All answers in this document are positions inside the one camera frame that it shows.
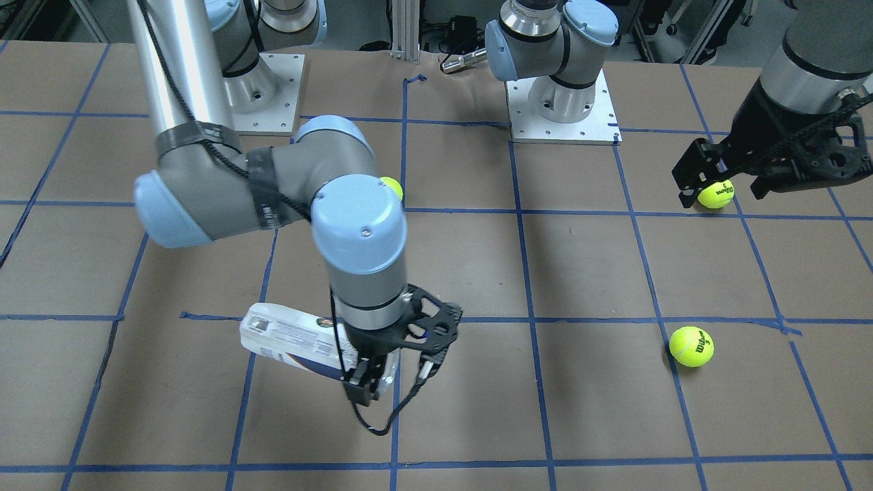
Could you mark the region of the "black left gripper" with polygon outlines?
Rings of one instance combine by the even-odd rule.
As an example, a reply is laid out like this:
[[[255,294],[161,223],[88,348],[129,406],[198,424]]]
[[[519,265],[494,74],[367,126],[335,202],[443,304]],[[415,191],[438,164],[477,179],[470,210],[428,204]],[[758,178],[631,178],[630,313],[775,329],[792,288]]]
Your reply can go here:
[[[871,155],[857,111],[871,103],[845,90],[838,106],[825,114],[801,114],[783,108],[756,82],[734,116],[730,134],[720,143],[696,138],[674,165],[672,176],[683,208],[702,189],[738,174],[754,176],[754,198],[768,192],[802,192],[842,186],[871,177]]]

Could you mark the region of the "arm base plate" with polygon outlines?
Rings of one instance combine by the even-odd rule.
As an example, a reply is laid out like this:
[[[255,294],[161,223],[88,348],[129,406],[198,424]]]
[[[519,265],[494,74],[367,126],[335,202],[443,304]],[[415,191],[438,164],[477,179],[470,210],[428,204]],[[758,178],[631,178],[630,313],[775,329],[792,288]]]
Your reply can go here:
[[[304,67],[304,54],[263,53],[246,74],[224,78],[232,130],[250,136],[292,136]]]
[[[570,89],[548,76],[505,82],[512,140],[533,144],[623,142],[603,71],[593,86]]]

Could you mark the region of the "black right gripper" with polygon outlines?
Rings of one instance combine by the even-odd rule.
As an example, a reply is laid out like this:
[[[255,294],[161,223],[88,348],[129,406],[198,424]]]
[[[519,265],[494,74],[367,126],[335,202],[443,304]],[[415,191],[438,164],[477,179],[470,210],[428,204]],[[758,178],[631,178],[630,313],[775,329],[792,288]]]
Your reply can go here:
[[[458,339],[462,308],[408,285],[384,308],[359,310],[342,304],[341,317],[347,341],[357,353],[357,367],[344,370],[343,387],[351,403],[369,407],[392,388],[389,358],[400,349],[419,352],[420,379],[439,372],[449,346]]]

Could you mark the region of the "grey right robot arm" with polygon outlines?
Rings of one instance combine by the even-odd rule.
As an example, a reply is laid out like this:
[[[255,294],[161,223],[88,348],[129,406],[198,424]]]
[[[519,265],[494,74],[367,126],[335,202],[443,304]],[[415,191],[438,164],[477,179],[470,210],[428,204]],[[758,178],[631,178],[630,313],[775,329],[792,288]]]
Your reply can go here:
[[[406,216],[352,121],[318,116],[294,142],[243,151],[202,1],[131,1],[156,125],[157,168],[137,178],[141,224],[163,248],[191,248],[298,220],[325,261],[334,310],[356,350],[341,366],[368,404],[402,349],[419,351],[417,395],[458,337],[461,309],[406,282]]]

